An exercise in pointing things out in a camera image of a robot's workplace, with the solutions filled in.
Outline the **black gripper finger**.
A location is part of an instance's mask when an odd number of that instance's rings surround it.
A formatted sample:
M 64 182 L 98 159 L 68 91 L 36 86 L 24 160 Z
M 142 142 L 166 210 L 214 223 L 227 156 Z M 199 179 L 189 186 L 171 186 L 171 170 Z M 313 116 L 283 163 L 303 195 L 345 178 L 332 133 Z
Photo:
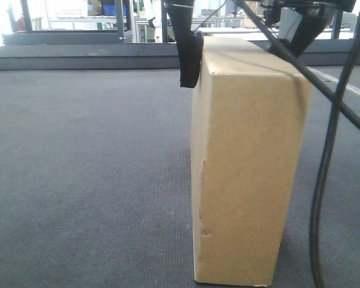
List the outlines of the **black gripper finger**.
M 299 57 L 306 48 L 323 32 L 333 18 L 333 9 L 328 7 L 308 11 L 282 8 L 278 39 Z
M 180 87 L 195 88 L 200 75 L 203 37 L 191 30 L 194 1 L 164 2 L 170 17 L 180 64 Z

